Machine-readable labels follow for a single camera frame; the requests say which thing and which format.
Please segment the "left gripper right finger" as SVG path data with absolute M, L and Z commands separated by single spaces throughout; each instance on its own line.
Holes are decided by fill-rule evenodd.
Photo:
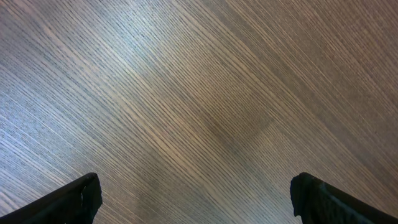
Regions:
M 294 216 L 303 224 L 380 223 L 397 224 L 384 213 L 336 187 L 302 172 L 290 182 Z

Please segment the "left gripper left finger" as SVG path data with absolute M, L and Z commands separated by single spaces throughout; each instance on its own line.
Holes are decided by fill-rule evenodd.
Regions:
M 98 175 L 90 172 L 1 217 L 1 223 L 92 224 L 103 203 L 101 193 Z

